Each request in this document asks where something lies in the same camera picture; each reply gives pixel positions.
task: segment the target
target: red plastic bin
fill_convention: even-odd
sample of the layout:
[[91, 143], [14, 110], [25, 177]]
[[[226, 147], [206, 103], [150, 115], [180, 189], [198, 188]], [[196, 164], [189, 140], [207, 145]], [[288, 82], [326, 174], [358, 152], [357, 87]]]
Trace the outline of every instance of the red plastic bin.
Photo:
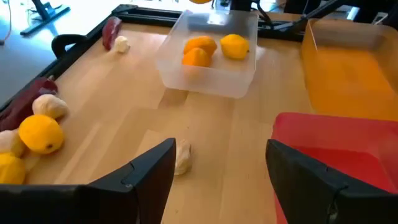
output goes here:
[[[398, 193], [398, 122], [281, 113], [272, 139], [347, 175]], [[287, 223], [275, 195], [277, 222]]]

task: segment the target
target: translucent plastic bin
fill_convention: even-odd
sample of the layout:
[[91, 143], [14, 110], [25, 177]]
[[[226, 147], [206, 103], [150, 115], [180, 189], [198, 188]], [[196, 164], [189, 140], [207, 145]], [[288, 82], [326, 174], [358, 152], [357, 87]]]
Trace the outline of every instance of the translucent plastic bin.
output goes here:
[[[258, 15], [252, 12], [183, 12], [157, 53], [157, 68], [164, 85], [233, 98], [244, 96], [256, 71], [257, 22]], [[228, 34], [239, 34], [249, 41], [244, 60], [223, 56], [220, 39]], [[214, 38], [218, 46], [211, 66], [182, 65], [185, 43], [201, 35]]]
[[398, 32], [381, 25], [310, 20], [305, 84], [320, 114], [398, 120]]
[[[398, 194], [398, 122], [279, 114], [272, 139], [392, 194]], [[286, 219], [275, 197], [277, 223]]]

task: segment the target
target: orange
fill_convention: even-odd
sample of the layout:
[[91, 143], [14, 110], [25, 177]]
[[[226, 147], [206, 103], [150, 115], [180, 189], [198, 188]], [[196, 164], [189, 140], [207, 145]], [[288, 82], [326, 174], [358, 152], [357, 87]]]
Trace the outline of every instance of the orange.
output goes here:
[[209, 67], [211, 64], [211, 57], [205, 50], [195, 47], [184, 55], [182, 58], [182, 64]]
[[189, 0], [189, 1], [196, 3], [196, 4], [204, 4], [204, 3], [211, 2], [211, 0]]
[[27, 117], [18, 129], [22, 142], [32, 151], [48, 154], [59, 149], [63, 143], [63, 131], [49, 116], [35, 114]]
[[205, 50], [205, 52], [211, 57], [214, 54], [214, 51], [217, 49], [217, 44], [211, 37], [208, 36], [195, 37], [188, 40], [188, 42], [185, 44], [184, 54], [196, 47]]

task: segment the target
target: wooden table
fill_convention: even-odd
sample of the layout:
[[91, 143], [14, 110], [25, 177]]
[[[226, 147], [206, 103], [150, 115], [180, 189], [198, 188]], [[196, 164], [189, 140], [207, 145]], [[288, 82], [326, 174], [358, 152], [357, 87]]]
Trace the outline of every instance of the wooden table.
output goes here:
[[259, 39], [254, 80], [235, 100], [164, 87], [154, 56], [168, 32], [123, 24], [126, 55], [99, 40], [56, 81], [65, 145], [26, 157], [28, 183], [86, 184], [176, 137], [192, 143], [193, 167], [174, 179], [162, 223], [275, 223], [266, 142], [277, 114], [312, 112], [300, 43]]

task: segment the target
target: orange plastic bin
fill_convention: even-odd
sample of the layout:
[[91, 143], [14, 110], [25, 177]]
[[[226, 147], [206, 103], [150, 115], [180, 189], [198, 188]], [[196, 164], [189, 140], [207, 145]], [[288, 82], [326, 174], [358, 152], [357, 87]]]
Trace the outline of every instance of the orange plastic bin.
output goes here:
[[[282, 113], [272, 139], [375, 187], [398, 193], [398, 122]], [[275, 196], [277, 222], [287, 223]]]
[[398, 32], [312, 19], [302, 44], [305, 84], [318, 114], [398, 121]]

